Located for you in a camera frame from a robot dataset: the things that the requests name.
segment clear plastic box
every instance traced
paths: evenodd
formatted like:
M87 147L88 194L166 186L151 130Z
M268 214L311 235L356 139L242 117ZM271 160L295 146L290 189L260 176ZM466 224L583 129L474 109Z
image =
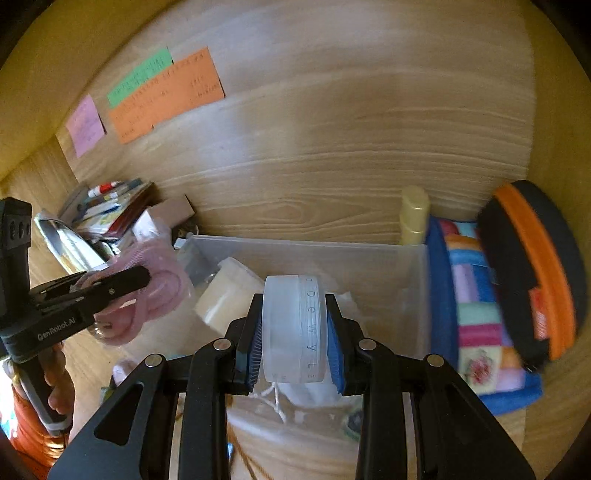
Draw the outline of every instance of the clear plastic box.
M344 317L357 320L366 335L400 355L422 358L428 353L427 251L424 245L395 246L297 242L196 235L183 246L181 262L194 283L215 272L222 260L233 257L259 275L315 275L326 292L335 293ZM137 358L160 351L187 355L218 335L191 319L194 297L169 319L144 327L128 346ZM163 345L175 345L163 351ZM251 397L234 397L228 410L231 424L286 451L313 452L355 461L358 444L343 423L360 400L325 408L302 408L273 389L261 373Z

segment stack of books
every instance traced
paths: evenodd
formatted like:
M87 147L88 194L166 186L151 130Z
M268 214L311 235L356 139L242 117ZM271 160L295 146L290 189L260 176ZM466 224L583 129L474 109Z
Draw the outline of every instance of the stack of books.
M119 254L134 241L132 227L152 204L153 185L135 179L123 182L103 196L87 198L80 218L74 222L74 230L103 257Z

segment silver screw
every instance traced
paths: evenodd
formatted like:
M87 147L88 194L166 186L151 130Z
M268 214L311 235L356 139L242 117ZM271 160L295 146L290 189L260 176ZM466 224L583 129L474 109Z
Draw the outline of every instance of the silver screw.
M152 353L152 355L148 355L146 360L144 361L147 367L157 367L159 364L162 363L162 355L157 353Z
M359 348L361 348L361 350L371 351L377 346L378 345L371 338L364 338L359 341Z
M432 367L442 367L445 363L445 360L442 356L432 353L427 357L427 363Z
M213 347L218 351L228 350L232 346L232 342L227 338L218 338L214 343Z

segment green object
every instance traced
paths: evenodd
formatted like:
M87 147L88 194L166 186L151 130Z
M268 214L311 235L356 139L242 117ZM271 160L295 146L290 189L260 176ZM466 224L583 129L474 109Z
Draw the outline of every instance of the green object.
M156 52L153 56L143 61L141 65L134 68L127 77L125 77L119 85L112 89L107 98L111 108L119 105L129 95L150 78L156 76L165 68L173 64L173 58L167 48L163 48Z

